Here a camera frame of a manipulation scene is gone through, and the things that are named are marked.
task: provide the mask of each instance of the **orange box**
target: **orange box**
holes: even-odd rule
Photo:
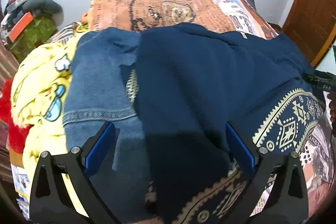
[[[15,39],[20,35],[20,33],[27,27],[27,25],[33,20],[31,12],[27,12],[20,18],[20,20],[14,25],[11,32],[9,33],[9,39],[14,42]]]

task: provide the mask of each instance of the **red fabric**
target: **red fabric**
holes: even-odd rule
[[[11,87],[13,78],[9,78],[2,89],[2,97],[0,98],[0,119],[8,125],[8,142],[10,148],[16,153],[23,153],[26,138],[31,126],[20,128],[13,123],[11,116]]]

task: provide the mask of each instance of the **blue gripper pad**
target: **blue gripper pad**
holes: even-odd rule
[[[226,140],[229,145],[230,152],[236,159],[244,175],[249,178],[254,177],[256,165],[255,158],[228,122],[226,123]]]
[[[95,175],[103,162],[111,145],[115,142],[116,128],[113,123],[110,123],[100,135],[88,156],[85,158],[85,171],[87,176]]]

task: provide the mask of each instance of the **wooden door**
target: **wooden door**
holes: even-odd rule
[[[317,65],[336,35],[336,0],[294,0],[283,32]]]

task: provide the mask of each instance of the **metal screw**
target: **metal screw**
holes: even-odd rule
[[[291,152],[291,156],[292,156],[293,158],[297,158],[297,157],[298,157],[298,154],[297,154],[295,151],[292,151],[292,152]]]
[[[75,146],[75,147],[71,148],[71,153],[77,154],[78,152],[79,152],[79,147],[78,146]]]
[[[45,158],[46,156],[48,156],[48,151],[43,151],[43,152],[41,153],[41,157],[42,157],[42,158]]]
[[[268,152],[268,150],[267,150],[267,148],[266,147],[259,147],[259,152],[261,153],[261,154],[266,154],[267,152]]]

